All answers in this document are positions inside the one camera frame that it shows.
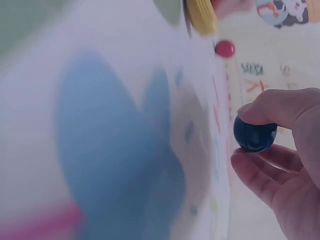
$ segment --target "fingernail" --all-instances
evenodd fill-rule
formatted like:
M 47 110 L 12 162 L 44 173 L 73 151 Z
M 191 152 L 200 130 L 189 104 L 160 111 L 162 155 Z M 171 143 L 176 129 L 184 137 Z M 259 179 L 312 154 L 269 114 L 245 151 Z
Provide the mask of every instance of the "fingernail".
M 248 103 L 248 104 L 246 104 L 246 105 L 243 105 L 243 106 L 240 107 L 240 108 L 238 109 L 238 111 L 236 111 L 236 112 L 237 112 L 238 114 L 239 114 L 239 113 L 242 113 L 243 111 L 247 110 L 250 106 L 251 106 L 251 103 Z

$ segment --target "finger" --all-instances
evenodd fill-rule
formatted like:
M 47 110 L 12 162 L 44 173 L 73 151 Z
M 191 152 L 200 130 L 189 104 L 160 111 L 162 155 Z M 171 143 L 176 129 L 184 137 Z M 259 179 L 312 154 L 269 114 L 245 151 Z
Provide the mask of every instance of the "finger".
M 320 89 L 270 89 L 261 93 L 253 103 L 240 108 L 238 115 L 248 124 L 276 123 L 292 129 L 299 117 L 318 105 L 320 105 Z
M 262 172 L 246 154 L 234 154 L 231 157 L 231 164 L 240 180 L 271 207 L 280 184 Z
M 258 155 L 289 173 L 299 173 L 303 168 L 297 152 L 284 146 L 274 144 L 269 149 L 258 153 Z
M 281 185 L 286 183 L 291 178 L 297 176 L 296 174 L 291 174 L 277 167 L 272 166 L 269 162 L 263 160 L 256 153 L 246 153 L 242 150 L 237 151 L 237 153 L 242 153 L 246 155 L 246 157 L 249 158 L 263 173 L 265 173 L 267 176 L 269 176 Z

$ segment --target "yellow ring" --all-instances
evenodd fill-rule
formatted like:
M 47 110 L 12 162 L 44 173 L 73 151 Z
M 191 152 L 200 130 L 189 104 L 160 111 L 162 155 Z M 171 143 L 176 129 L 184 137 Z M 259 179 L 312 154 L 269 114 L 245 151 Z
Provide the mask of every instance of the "yellow ring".
M 186 0 L 189 19 L 194 29 L 202 36 L 219 31 L 218 18 L 210 0 Z

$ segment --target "hand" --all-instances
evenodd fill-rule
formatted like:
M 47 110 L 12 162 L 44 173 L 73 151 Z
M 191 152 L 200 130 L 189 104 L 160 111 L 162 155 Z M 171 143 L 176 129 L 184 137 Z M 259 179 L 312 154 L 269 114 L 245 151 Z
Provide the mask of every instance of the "hand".
M 261 153 L 238 149 L 231 163 L 273 210 L 288 240 L 319 240 L 320 89 L 267 90 L 238 115 L 248 124 L 276 123 L 292 130 L 297 151 L 279 145 Z

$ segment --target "red ball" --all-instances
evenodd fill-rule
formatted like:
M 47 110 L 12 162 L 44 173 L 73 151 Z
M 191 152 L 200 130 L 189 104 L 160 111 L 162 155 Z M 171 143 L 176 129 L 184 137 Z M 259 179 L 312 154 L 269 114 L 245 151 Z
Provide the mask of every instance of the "red ball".
M 233 42 L 228 40 L 221 40 L 215 46 L 215 54 L 222 58 L 231 58 L 235 55 L 236 47 Z

